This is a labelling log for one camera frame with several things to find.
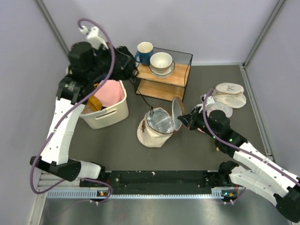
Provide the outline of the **mustard yellow bra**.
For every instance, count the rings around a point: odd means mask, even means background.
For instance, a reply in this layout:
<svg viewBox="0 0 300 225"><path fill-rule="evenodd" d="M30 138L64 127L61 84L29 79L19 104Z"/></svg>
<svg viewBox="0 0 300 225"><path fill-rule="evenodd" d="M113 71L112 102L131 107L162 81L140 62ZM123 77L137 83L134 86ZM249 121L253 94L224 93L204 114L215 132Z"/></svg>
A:
<svg viewBox="0 0 300 225"><path fill-rule="evenodd" d="M88 112L97 112L102 110L102 103L95 97L91 96L87 102Z"/></svg>

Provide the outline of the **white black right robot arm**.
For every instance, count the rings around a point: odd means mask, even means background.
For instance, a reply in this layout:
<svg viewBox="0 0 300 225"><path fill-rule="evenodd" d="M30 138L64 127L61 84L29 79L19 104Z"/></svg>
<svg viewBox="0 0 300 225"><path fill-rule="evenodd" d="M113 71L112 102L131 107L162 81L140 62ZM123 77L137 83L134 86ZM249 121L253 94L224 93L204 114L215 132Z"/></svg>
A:
<svg viewBox="0 0 300 225"><path fill-rule="evenodd" d="M211 136L218 150L234 159L220 165L218 178L223 185L243 186L268 200L286 219L300 221L299 176L278 166L234 131L223 111L207 114L199 106L178 120L189 130Z"/></svg>

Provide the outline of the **black bra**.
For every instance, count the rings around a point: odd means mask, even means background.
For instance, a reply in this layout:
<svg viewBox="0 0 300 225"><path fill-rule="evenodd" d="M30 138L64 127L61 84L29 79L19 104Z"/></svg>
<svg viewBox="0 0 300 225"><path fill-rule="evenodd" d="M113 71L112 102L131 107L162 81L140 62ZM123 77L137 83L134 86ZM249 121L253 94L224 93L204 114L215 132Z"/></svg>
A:
<svg viewBox="0 0 300 225"><path fill-rule="evenodd" d="M113 69L113 78L117 80L129 80L134 89L138 91L138 94L143 98L144 102L150 108L150 115L154 113L154 107L148 103L144 95L138 89L136 82L138 81L137 75L139 74L137 66L135 65L135 59L129 52L126 46L119 46L114 48L116 62Z"/></svg>

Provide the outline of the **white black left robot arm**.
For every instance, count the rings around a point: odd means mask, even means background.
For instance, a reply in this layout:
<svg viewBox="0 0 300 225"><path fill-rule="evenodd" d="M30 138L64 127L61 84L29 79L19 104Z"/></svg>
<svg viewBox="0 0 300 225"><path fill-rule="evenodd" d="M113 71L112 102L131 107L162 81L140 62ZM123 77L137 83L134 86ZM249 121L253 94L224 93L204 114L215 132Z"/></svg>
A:
<svg viewBox="0 0 300 225"><path fill-rule="evenodd" d="M78 119L96 90L94 85L102 87L116 65L115 48L107 45L94 48L88 42L78 42L71 47L70 64L58 85L49 133L40 153L30 159L31 172L39 168L67 181L88 178L96 186L106 182L101 165L71 159L69 147Z"/></svg>

